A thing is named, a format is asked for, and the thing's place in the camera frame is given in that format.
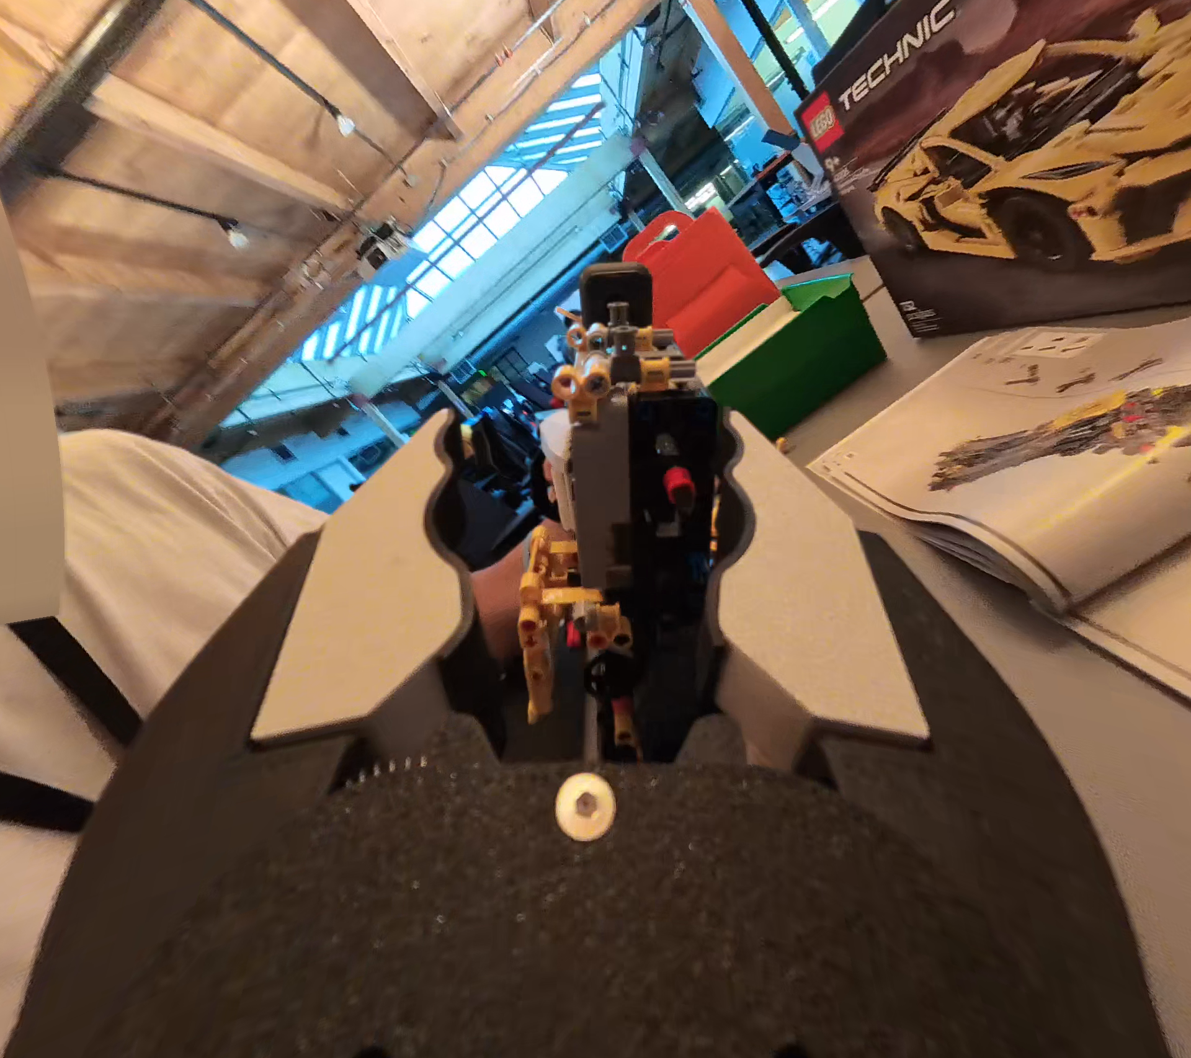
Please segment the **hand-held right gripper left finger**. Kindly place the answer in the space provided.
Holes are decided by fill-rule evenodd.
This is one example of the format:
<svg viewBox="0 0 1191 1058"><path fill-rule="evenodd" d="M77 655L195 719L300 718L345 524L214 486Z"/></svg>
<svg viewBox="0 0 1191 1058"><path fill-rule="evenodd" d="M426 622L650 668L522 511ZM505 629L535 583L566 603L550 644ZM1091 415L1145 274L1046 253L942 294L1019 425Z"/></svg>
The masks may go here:
<svg viewBox="0 0 1191 1058"><path fill-rule="evenodd" d="M454 410L431 417L324 523L253 744L345 738L400 760L460 714L505 751L499 665L457 548L462 429Z"/></svg>

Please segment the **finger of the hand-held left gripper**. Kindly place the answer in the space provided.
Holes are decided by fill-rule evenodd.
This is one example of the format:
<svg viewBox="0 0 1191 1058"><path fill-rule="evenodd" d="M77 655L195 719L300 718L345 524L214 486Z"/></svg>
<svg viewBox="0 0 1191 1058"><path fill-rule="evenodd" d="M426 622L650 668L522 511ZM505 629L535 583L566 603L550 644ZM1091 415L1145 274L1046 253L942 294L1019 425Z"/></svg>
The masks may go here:
<svg viewBox="0 0 1191 1058"><path fill-rule="evenodd" d="M540 421L540 444L544 453L546 496L557 507L551 518L573 522L572 481L570 471L572 424L567 410L552 410Z"/></svg>

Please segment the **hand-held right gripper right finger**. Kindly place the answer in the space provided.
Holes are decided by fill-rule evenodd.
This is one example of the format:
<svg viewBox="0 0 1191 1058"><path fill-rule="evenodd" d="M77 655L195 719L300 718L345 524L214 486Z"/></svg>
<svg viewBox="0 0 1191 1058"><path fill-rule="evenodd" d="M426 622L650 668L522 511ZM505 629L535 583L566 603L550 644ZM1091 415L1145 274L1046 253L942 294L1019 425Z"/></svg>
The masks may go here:
<svg viewBox="0 0 1191 1058"><path fill-rule="evenodd" d="M716 706L749 759L795 769L825 735L917 748L931 728L855 522L741 413L721 513L743 523L709 591Z"/></svg>

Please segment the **partly built toy car model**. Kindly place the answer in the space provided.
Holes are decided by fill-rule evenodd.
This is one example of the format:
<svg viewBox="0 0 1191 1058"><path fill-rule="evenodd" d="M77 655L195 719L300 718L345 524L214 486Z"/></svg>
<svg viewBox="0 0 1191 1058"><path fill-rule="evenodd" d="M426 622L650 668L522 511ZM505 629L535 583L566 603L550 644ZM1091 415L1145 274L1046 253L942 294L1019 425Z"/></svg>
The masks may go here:
<svg viewBox="0 0 1191 1058"><path fill-rule="evenodd" d="M716 553L722 414L675 333L568 326L551 383L572 425L573 522L531 538L517 637L529 723L555 704L556 646L576 656L603 759L645 758L638 712L658 663L694 640Z"/></svg>

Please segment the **grey desk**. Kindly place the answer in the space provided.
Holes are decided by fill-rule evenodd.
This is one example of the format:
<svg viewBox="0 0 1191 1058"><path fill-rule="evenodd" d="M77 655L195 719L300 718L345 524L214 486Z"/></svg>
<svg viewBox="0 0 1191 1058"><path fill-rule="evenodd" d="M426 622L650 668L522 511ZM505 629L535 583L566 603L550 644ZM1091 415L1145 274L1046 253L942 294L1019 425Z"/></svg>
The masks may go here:
<svg viewBox="0 0 1191 1058"><path fill-rule="evenodd" d="M887 361L782 431L787 456L804 470L984 333L916 340L867 257L793 279L845 274L854 275ZM1109 862L1169 1053L1190 1057L1189 704L1037 613L1016 588L812 477L859 528L900 554L1040 729Z"/></svg>

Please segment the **person's left hand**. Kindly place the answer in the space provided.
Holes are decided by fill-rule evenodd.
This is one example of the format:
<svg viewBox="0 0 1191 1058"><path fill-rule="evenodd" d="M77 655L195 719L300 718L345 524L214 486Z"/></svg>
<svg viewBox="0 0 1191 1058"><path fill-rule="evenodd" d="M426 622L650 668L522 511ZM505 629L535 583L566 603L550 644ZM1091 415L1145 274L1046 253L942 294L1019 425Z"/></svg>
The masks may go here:
<svg viewBox="0 0 1191 1058"><path fill-rule="evenodd" d="M558 522L544 519L499 559L470 572L484 647L501 670L520 666L522 662L517 627L520 585L529 564L531 539L537 531L542 531L552 541L565 536Z"/></svg>

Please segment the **orange fabric bag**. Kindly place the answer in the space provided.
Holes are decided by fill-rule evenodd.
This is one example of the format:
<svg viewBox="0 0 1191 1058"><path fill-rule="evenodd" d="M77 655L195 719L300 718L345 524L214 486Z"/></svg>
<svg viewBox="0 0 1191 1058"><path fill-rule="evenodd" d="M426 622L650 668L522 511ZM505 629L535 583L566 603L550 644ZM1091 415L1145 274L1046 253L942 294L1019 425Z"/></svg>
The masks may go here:
<svg viewBox="0 0 1191 1058"><path fill-rule="evenodd" d="M624 263L653 278L653 324L674 332L689 358L781 295L730 222L716 209L666 209L624 245Z"/></svg>

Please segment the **green plastic bin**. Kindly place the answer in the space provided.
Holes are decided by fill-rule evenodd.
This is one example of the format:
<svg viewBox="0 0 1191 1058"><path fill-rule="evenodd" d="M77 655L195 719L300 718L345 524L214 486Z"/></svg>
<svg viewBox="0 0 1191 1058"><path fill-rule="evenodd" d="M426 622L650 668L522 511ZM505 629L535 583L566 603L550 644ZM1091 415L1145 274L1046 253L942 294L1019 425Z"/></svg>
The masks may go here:
<svg viewBox="0 0 1191 1058"><path fill-rule="evenodd" d="M777 441L885 361L845 273L782 288L702 350L695 367L722 409Z"/></svg>

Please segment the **open instruction booklet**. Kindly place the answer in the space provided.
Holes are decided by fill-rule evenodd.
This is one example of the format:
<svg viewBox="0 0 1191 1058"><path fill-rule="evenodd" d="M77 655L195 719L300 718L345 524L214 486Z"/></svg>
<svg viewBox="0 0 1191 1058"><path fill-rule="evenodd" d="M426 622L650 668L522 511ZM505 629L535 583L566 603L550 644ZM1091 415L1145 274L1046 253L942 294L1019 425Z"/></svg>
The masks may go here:
<svg viewBox="0 0 1191 1058"><path fill-rule="evenodd" d="M1189 699L1189 319L984 337L809 467Z"/></svg>

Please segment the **dark angled board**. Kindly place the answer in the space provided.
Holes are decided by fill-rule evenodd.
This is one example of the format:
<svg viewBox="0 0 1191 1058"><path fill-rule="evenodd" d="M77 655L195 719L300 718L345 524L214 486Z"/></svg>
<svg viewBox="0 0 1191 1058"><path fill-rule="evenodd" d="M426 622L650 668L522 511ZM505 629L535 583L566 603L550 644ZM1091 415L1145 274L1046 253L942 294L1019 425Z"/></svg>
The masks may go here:
<svg viewBox="0 0 1191 1058"><path fill-rule="evenodd" d="M825 83L829 74L856 49L871 28L885 17L887 8L888 0L864 0L860 4L830 49L812 68L812 79L815 87Z"/></svg>

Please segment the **toy car set box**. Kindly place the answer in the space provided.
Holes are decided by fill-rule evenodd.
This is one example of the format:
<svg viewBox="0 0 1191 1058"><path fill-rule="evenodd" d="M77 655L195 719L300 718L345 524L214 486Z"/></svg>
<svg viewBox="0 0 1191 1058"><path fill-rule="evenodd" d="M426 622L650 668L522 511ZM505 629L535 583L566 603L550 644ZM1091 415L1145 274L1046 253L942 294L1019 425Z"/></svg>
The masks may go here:
<svg viewBox="0 0 1191 1058"><path fill-rule="evenodd" d="M885 0L797 111L914 336L1189 304L1190 0Z"/></svg>

